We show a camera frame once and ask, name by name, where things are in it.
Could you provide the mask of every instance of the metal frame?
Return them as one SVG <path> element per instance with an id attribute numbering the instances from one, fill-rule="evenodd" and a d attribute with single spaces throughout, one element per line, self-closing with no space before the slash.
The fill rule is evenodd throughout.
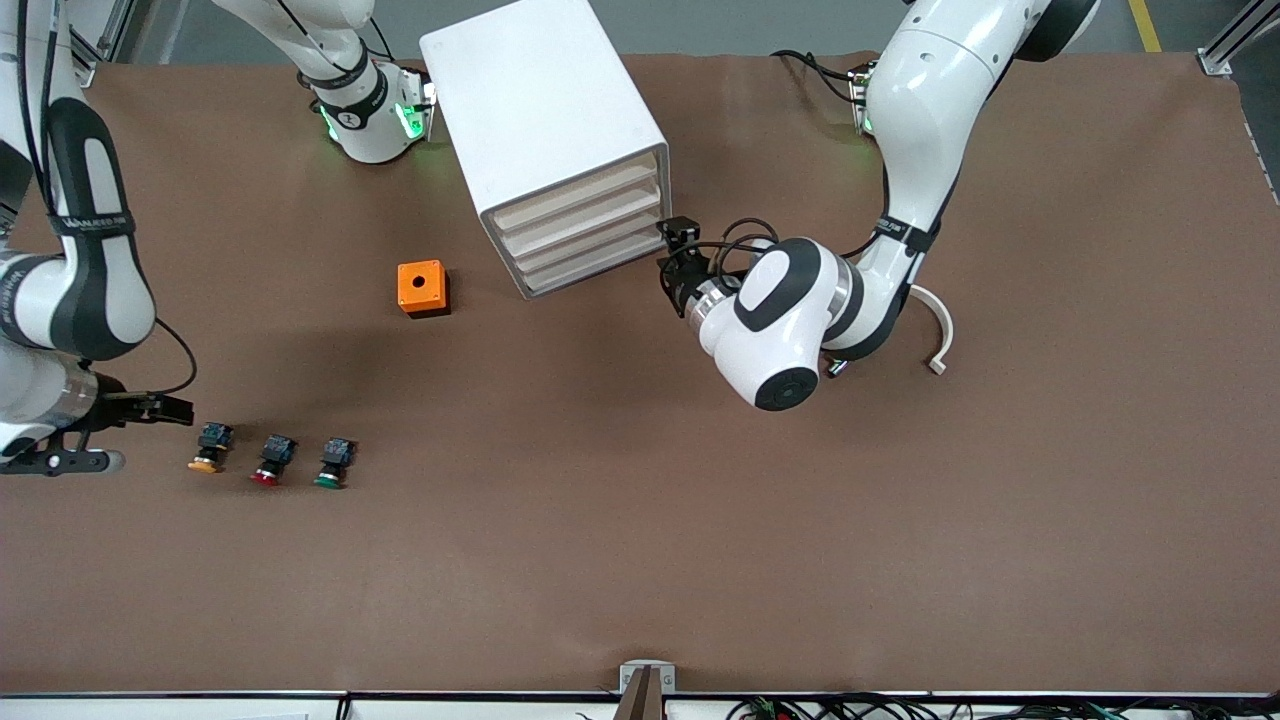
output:
<path id="1" fill-rule="evenodd" d="M 1231 58 L 1277 24 L 1280 24 L 1280 0 L 1249 0 L 1207 47 L 1196 51 L 1204 74 L 1217 77 L 1231 74 Z"/>

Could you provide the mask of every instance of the orange cube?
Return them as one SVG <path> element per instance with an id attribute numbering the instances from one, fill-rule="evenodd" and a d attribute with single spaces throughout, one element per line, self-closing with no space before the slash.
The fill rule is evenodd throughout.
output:
<path id="1" fill-rule="evenodd" d="M 439 260 L 406 263 L 396 272 L 396 297 L 410 318 L 448 315 L 449 274 Z"/>

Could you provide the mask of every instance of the green led indicator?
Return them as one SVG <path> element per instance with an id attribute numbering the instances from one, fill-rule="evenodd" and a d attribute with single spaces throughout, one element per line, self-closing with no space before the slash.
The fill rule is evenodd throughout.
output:
<path id="1" fill-rule="evenodd" d="M 404 135 L 407 135 L 410 140 L 417 140 L 422 136 L 422 120 L 413 108 L 406 108 L 397 102 L 396 117 L 401 119 L 401 124 L 404 126 Z"/>
<path id="2" fill-rule="evenodd" d="M 325 111 L 324 105 L 320 106 L 320 117 L 324 118 L 324 124 L 329 128 L 329 137 L 334 142 L 338 142 L 338 131 L 333 129 L 333 120 L 329 119 L 329 113 Z"/>

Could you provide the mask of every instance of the brown table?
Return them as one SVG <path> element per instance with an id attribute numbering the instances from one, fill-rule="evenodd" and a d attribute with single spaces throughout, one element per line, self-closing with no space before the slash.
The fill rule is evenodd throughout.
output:
<path id="1" fill-rule="evenodd" d="M 812 76 L 628 58 L 675 206 L 832 247 L 878 156 Z M 108 67 L 196 433 L 115 477 L 0 482 L 0 688 L 1263 691 L 1280 684 L 1277 220 L 1235 86 L 1189 55 L 1018 65 L 891 342 L 796 411 L 740 401 L 652 260 L 526 302 L 447 143 L 361 167 L 293 70 Z M 22 241 L 47 246 L 38 215 Z M 456 310 L 411 322 L 397 263 Z M 108 368 L 184 372 L 157 334 Z M 246 475 L 269 432 L 288 486 Z M 321 442 L 360 439 L 342 492 Z"/>

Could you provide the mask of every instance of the brown tabletop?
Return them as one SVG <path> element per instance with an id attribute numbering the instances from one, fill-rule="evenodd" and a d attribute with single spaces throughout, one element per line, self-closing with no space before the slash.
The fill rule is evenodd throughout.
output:
<path id="1" fill-rule="evenodd" d="M 845 250 L 881 209 L 847 106 L 776 59 L 627 59 L 675 206 Z M 288 67 L 106 67 L 196 432 L 0 480 L 0 688 L 1265 691 L 1280 684 L 1280 210 L 1189 55 L 1019 64 L 887 346 L 785 414 L 719 378 L 644 260 L 532 302 L 447 142 L 361 167 Z M 19 238 L 51 241 L 37 213 Z M 452 316 L 397 310 L 439 258 Z M 182 377 L 156 334 L 105 366 Z M 246 475 L 301 441 L 285 487 Z M 311 487 L 329 436 L 351 487 Z"/>

